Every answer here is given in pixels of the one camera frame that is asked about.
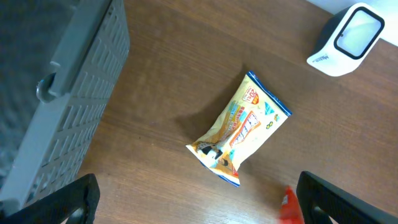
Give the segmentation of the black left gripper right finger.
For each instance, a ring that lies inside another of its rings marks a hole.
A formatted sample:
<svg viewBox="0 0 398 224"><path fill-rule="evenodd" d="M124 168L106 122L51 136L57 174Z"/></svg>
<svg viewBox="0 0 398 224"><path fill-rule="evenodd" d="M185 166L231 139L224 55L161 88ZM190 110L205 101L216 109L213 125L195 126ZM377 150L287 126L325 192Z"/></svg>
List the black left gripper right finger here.
<svg viewBox="0 0 398 224"><path fill-rule="evenodd" d="M300 174L296 194L304 223L397 223L392 216L309 171Z"/></svg>

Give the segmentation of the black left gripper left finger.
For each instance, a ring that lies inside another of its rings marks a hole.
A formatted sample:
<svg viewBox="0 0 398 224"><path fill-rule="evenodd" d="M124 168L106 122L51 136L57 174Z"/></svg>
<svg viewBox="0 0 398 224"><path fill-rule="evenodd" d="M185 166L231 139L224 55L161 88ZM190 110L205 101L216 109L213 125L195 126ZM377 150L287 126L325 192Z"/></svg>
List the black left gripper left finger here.
<svg viewBox="0 0 398 224"><path fill-rule="evenodd" d="M92 224L100 200L94 174L86 174L22 210L1 218L1 224Z"/></svg>

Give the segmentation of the red snack bag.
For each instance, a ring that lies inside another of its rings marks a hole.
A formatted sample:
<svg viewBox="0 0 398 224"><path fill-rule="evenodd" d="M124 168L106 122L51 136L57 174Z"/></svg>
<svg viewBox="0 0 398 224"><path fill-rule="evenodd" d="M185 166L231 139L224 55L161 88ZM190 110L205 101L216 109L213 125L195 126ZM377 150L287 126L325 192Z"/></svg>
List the red snack bag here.
<svg viewBox="0 0 398 224"><path fill-rule="evenodd" d="M290 186L287 186L282 200L279 224L304 224L298 198Z"/></svg>

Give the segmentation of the yellow snack bag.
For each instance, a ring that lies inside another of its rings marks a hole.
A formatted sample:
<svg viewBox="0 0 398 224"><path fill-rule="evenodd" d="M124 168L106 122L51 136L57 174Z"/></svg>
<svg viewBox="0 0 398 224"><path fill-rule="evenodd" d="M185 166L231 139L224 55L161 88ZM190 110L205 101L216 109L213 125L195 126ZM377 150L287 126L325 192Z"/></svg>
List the yellow snack bag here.
<svg viewBox="0 0 398 224"><path fill-rule="evenodd" d="M292 115L249 71L212 127L186 148L208 170L240 186L238 169Z"/></svg>

